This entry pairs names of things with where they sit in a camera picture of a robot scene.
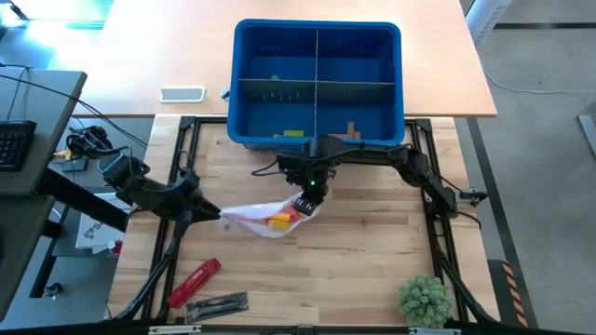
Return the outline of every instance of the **white plastic bag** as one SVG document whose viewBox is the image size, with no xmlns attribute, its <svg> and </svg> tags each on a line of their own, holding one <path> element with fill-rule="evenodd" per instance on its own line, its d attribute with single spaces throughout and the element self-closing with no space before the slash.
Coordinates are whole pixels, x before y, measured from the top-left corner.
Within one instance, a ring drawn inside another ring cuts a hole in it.
<svg viewBox="0 0 596 335">
<path fill-rule="evenodd" d="M 303 215 L 302 218 L 293 222 L 290 228 L 285 231 L 271 229 L 266 225 L 257 222 L 266 221 L 268 217 L 279 213 L 282 209 L 289 206 L 291 202 L 300 197 L 301 194 L 302 192 L 294 194 L 288 200 L 282 202 L 222 208 L 219 223 L 224 227 L 228 227 L 232 223 L 239 224 L 264 237 L 277 238 L 285 236 L 294 230 L 300 223 L 309 221 L 317 216 L 320 206 L 315 208 L 315 211 L 311 216 Z"/>
</svg>

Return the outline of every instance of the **wooden desk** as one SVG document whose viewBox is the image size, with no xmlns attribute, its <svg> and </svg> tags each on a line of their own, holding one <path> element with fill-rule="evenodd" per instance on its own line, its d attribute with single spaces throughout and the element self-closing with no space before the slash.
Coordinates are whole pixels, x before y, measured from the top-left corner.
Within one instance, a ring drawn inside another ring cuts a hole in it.
<svg viewBox="0 0 596 335">
<path fill-rule="evenodd" d="M 389 21 L 401 31 L 405 113 L 495 116 L 457 0 L 115 1 L 81 99 L 106 115 L 227 114 L 234 28 L 244 19 Z M 203 85 L 202 103 L 159 89 Z M 75 114 L 88 112 L 79 106 Z"/>
<path fill-rule="evenodd" d="M 158 181 L 168 179 L 179 121 L 179 115 L 156 116 L 145 162 Z M 433 119 L 433 127 L 442 175 L 467 187 L 453 119 Z M 271 163 L 272 155 L 231 142 L 225 125 L 200 130 L 196 159 L 201 189 L 219 207 L 278 201 L 297 191 L 280 175 L 252 177 L 250 171 Z M 473 213 L 470 206 L 460 209 Z M 478 225 L 460 217 L 452 226 L 462 277 L 498 318 Z M 157 227 L 158 218 L 147 212 L 130 221 L 109 300 L 113 314 L 146 279 Z M 213 257 L 223 268 L 193 300 L 247 290 L 250 310 L 204 324 L 403 326 L 396 307 L 398 287 L 415 275 L 432 274 L 420 190 L 405 184 L 391 167 L 340 166 L 319 216 L 283 238 L 264 238 L 238 227 L 225 230 L 216 221 L 191 226 L 174 287 Z M 158 286 L 154 313 L 161 291 Z M 183 309 L 169 315 L 182 316 Z"/>
</svg>

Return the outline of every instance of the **orange warning stripe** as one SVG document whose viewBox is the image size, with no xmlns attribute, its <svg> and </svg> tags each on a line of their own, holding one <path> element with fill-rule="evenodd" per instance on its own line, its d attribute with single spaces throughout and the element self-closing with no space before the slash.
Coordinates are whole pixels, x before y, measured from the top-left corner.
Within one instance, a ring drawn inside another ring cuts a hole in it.
<svg viewBox="0 0 596 335">
<path fill-rule="evenodd" d="M 503 262 L 503 270 L 505 270 L 507 282 L 509 283 L 509 292 L 511 293 L 511 297 L 513 297 L 513 306 L 517 310 L 518 321 L 524 327 L 528 327 L 528 322 L 525 319 L 525 313 L 522 307 L 522 300 L 520 299 L 520 293 L 518 293 L 518 286 L 515 283 L 515 279 L 513 278 L 513 270 L 511 267 Z"/>
<path fill-rule="evenodd" d="M 513 288 L 510 288 L 509 291 L 511 292 L 511 295 L 513 296 L 513 299 L 519 302 L 520 301 L 520 293 L 518 293 Z"/>
<path fill-rule="evenodd" d="M 524 326 L 524 327 L 528 327 L 528 322 L 525 320 L 525 318 L 521 315 L 518 315 L 518 321 L 520 321 L 520 323 Z"/>
<path fill-rule="evenodd" d="M 503 264 L 503 269 L 505 269 L 505 272 L 508 273 L 510 276 L 513 276 L 513 270 L 511 270 L 511 268 L 508 267 L 506 264 Z"/>
</svg>

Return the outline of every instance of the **keyboard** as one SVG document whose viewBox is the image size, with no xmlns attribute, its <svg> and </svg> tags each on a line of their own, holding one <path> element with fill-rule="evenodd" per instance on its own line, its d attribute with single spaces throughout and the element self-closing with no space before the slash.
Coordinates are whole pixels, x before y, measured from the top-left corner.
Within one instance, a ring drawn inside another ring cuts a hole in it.
<svg viewBox="0 0 596 335">
<path fill-rule="evenodd" d="M 36 126 L 33 121 L 0 121 L 0 171 L 20 171 Z"/>
</svg>

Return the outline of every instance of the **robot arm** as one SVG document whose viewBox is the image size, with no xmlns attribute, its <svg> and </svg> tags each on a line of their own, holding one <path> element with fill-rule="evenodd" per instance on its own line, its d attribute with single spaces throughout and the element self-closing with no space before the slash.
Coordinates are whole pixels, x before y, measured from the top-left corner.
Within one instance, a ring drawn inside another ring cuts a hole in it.
<svg viewBox="0 0 596 335">
<path fill-rule="evenodd" d="M 306 215 L 312 214 L 323 202 L 328 179 L 335 176 L 334 168 L 342 163 L 352 163 L 393 167 L 408 184 L 420 187 L 428 194 L 440 216 L 457 217 L 454 191 L 442 186 L 424 154 L 407 145 L 347 144 L 333 136 L 317 136 L 307 142 L 301 152 L 279 152 L 277 159 L 279 170 L 286 174 L 286 181 L 302 187 L 304 192 L 294 207 Z"/>
<path fill-rule="evenodd" d="M 98 170 L 116 190 L 119 199 L 128 204 L 134 202 L 161 219 L 176 221 L 164 257 L 133 300 L 115 317 L 131 320 L 178 252 L 188 227 L 195 222 L 219 219 L 220 209 L 203 197 L 198 188 L 199 177 L 193 170 L 180 168 L 182 177 L 172 186 L 148 179 L 145 175 L 150 168 L 133 157 L 130 151 L 128 155 L 124 154 L 123 151 L 129 147 L 113 149 L 101 127 L 77 130 L 68 136 L 66 143 L 73 153 L 98 161 Z"/>
</svg>

